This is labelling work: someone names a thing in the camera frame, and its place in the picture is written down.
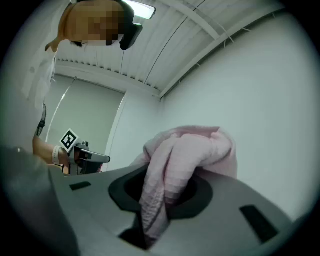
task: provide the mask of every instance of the white wall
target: white wall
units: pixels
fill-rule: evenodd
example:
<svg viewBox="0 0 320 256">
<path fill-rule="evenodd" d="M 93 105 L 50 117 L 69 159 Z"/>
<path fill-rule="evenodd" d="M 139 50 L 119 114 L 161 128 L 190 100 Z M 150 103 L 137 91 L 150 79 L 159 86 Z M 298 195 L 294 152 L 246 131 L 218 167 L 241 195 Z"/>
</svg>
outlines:
<svg viewBox="0 0 320 256">
<path fill-rule="evenodd" d="M 277 15 L 214 53 L 164 101 L 161 130 L 221 126 L 238 178 L 292 219 L 319 185 L 320 66 L 300 25 Z"/>
<path fill-rule="evenodd" d="M 159 131 L 159 106 L 159 99 L 140 90 L 125 93 L 105 152 L 111 162 L 102 171 L 127 167 L 143 152 L 144 144 Z"/>
</svg>

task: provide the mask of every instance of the towel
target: towel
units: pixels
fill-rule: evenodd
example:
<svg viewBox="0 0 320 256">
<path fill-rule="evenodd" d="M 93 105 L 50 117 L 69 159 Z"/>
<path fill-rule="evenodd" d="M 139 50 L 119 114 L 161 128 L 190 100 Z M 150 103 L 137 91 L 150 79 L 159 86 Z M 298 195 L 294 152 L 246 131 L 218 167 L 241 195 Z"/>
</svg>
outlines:
<svg viewBox="0 0 320 256">
<path fill-rule="evenodd" d="M 169 226 L 167 209 L 174 206 L 196 167 L 237 177 L 235 142 L 220 127 L 182 126 L 148 141 L 132 165 L 147 164 L 140 198 L 147 247 Z"/>
</svg>

